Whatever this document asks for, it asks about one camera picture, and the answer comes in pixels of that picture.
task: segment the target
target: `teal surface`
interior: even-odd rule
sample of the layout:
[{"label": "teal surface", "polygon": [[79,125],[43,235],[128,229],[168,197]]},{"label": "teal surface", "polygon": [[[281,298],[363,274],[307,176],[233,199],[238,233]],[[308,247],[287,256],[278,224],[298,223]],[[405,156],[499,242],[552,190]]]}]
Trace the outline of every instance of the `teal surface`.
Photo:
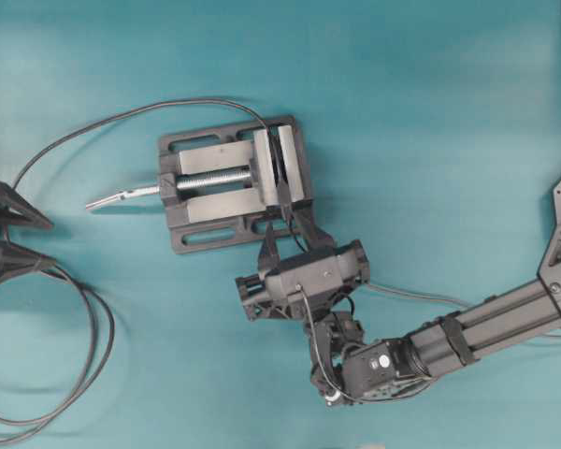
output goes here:
[{"label": "teal surface", "polygon": [[[195,95],[295,115],[319,222],[364,242],[377,282],[480,301],[534,277],[561,176],[561,1],[0,0],[2,180],[80,125]],[[327,409],[300,326],[251,324],[239,306],[257,245],[176,256],[157,199],[84,211],[153,182],[162,134],[244,119],[157,111],[67,143],[24,179],[56,229],[17,241],[96,285],[119,332],[94,387],[22,447],[561,448],[561,344],[493,355],[412,401]],[[448,310],[354,298],[369,339]],[[68,287],[0,287],[0,412],[48,410],[87,340]]]}]

